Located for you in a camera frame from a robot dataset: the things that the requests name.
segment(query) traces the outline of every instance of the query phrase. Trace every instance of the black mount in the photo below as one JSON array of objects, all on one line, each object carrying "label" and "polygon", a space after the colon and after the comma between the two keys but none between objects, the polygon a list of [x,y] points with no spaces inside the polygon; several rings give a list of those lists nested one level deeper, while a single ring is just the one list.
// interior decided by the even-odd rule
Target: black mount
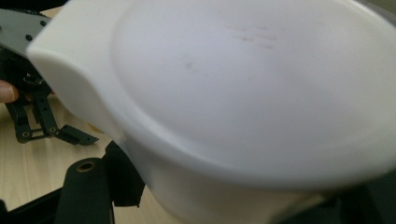
[{"label": "black mount", "polygon": [[89,158],[71,165],[61,189],[10,212],[0,201],[0,223],[115,223],[112,204],[138,206],[144,187],[134,165],[112,142],[102,159]]}]

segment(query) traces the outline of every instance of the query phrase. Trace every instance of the white plastic container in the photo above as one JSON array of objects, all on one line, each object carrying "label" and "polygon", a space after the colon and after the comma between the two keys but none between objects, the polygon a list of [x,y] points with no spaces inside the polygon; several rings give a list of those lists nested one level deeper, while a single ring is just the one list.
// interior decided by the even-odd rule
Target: white plastic container
[{"label": "white plastic container", "polygon": [[188,223],[275,223],[396,166],[396,30],[348,0],[73,0],[29,59]]}]

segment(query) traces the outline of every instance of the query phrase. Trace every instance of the metal bracket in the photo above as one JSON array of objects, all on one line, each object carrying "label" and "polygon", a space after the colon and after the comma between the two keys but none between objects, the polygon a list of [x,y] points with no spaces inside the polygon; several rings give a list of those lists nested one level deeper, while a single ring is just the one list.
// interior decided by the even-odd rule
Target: metal bracket
[{"label": "metal bracket", "polygon": [[[6,104],[14,121],[18,142],[27,143],[45,137],[56,137],[70,144],[90,145],[98,140],[76,128],[65,125],[59,129],[47,100],[50,87],[26,59],[26,48],[49,18],[32,11],[0,9],[0,79],[12,83],[18,90],[18,101]],[[30,95],[31,102],[25,99]],[[25,105],[33,105],[35,121],[40,128],[32,129]]]}]

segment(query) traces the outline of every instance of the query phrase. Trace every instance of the screw hole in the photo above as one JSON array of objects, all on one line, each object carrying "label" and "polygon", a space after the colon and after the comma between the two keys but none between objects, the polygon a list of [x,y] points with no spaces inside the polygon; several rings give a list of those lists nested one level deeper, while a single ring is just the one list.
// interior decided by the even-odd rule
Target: screw hole
[{"label": "screw hole", "polygon": [[80,166],[78,166],[77,171],[80,173],[88,172],[88,171],[92,170],[94,166],[95,166],[95,163],[93,163],[91,161],[87,161],[85,163],[82,163]]},{"label": "screw hole", "polygon": [[23,137],[29,137],[29,136],[30,136],[30,133],[24,132],[24,133],[22,133],[22,136],[23,136]]},{"label": "screw hole", "polygon": [[31,35],[26,35],[25,38],[26,38],[28,41],[33,40],[33,37],[32,37]]}]

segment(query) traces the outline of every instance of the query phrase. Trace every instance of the black bolt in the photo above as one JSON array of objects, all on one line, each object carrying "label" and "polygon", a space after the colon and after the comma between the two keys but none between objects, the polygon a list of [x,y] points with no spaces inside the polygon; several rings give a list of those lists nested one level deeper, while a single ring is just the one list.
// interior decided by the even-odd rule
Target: black bolt
[{"label": "black bolt", "polygon": [[32,38],[31,35],[26,35],[25,38],[26,38],[27,40],[29,40],[29,41],[33,40],[33,38]]}]

